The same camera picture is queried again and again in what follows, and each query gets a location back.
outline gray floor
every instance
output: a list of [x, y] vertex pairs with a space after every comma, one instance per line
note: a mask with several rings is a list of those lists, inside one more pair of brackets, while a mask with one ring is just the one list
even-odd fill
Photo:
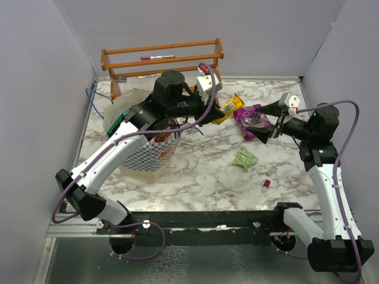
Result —
[[[147, 255], [155, 248], [135, 248]], [[295, 250], [305, 255], [299, 244]], [[306, 260], [276, 253], [271, 246], [167, 247], [148, 261], [110, 256], [108, 238], [58, 238], [47, 277], [49, 284], [331, 284], [331, 273], [312, 271]]]

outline wall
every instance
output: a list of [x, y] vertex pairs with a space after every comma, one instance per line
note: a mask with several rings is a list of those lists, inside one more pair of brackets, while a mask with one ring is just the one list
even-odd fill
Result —
[[[308, 105], [352, 99], [360, 105], [358, 126], [342, 158], [343, 184], [363, 237], [379, 248], [379, 2], [348, 0], [304, 78]], [[338, 148], [354, 118], [341, 106]], [[379, 254], [373, 257], [379, 267]]]
[[220, 37], [222, 75], [304, 76], [344, 0], [55, 0], [99, 76], [101, 49]]
[[32, 283], [94, 71], [50, 0], [0, 9], [0, 282]]

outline wooden rack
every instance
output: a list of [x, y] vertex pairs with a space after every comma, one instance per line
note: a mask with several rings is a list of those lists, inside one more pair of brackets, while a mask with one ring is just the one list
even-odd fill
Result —
[[[201, 54], [194, 56], [184, 56], [184, 57], [174, 57], [174, 58], [165, 58], [165, 59], [154, 59], [154, 60], [141, 60], [136, 62], [124, 62], [124, 63], [111, 63], [109, 60], [110, 54], [120, 54], [120, 53], [132, 53], [139, 51], [148, 51], [148, 50], [159, 50], [159, 49], [174, 49], [178, 47], [192, 47], [192, 46], [206, 46], [206, 45], [215, 45], [213, 54]], [[101, 69], [103, 71], [109, 71], [111, 77], [111, 97], [112, 99], [117, 98], [123, 92], [120, 88], [120, 81], [122, 78], [132, 78], [136, 76], [152, 75], [157, 73], [162, 73], [166, 70], [176, 70], [179, 72], [187, 72], [197, 70], [198, 65], [189, 66], [189, 67], [177, 67], [177, 68], [167, 68], [167, 69], [155, 69], [149, 71], [140, 71], [140, 72], [128, 72], [116, 74], [114, 69], [118, 68], [130, 68], [136, 66], [147, 66], [153, 64], [165, 64], [165, 63], [176, 63], [176, 62], [191, 62], [197, 61], [198, 63], [202, 60], [213, 59], [213, 64], [210, 64], [214, 73], [220, 79], [219, 73], [219, 59], [224, 58], [224, 50], [221, 45], [219, 38], [215, 40], [208, 41], [196, 41], [193, 43], [176, 43], [176, 44], [165, 44], [161, 46], [146, 46], [146, 47], [136, 47], [132, 49], [116, 49], [116, 50], [101, 50]]]

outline white marble surface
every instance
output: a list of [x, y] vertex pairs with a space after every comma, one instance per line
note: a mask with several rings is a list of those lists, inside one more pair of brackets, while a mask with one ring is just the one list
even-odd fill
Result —
[[[109, 95], [110, 83], [100, 82], [97, 91]], [[265, 105], [288, 91], [302, 100], [301, 108], [305, 107], [297, 81], [223, 82], [219, 100], [224, 103], [238, 93], [246, 105]], [[94, 102], [101, 112], [110, 103], [100, 96]], [[205, 125], [202, 131], [204, 136], [192, 130], [185, 133], [156, 183], [122, 176], [117, 169], [99, 194], [121, 201], [131, 211], [265, 210], [273, 209], [281, 201], [299, 202], [305, 209], [319, 208], [314, 187], [291, 138], [271, 139], [266, 145], [258, 140], [246, 142], [232, 116], [222, 125]], [[87, 159], [105, 140], [102, 119], [92, 109], [79, 162]], [[242, 146], [258, 157], [248, 172], [231, 165]], [[278, 170], [269, 178], [269, 189], [263, 192], [262, 185], [267, 179], [264, 173], [271, 166], [277, 166]]]

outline yellow packet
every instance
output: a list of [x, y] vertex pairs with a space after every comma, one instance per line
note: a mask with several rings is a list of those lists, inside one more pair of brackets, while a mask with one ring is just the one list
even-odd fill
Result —
[[230, 117], [233, 111], [236, 111], [239, 108], [243, 108], [245, 106], [244, 101], [239, 97], [239, 95], [235, 94], [235, 97], [225, 104], [222, 105], [220, 111], [222, 111], [225, 116], [223, 118], [219, 118], [217, 120], [212, 121], [213, 124], [220, 125], [226, 120], [226, 118]]

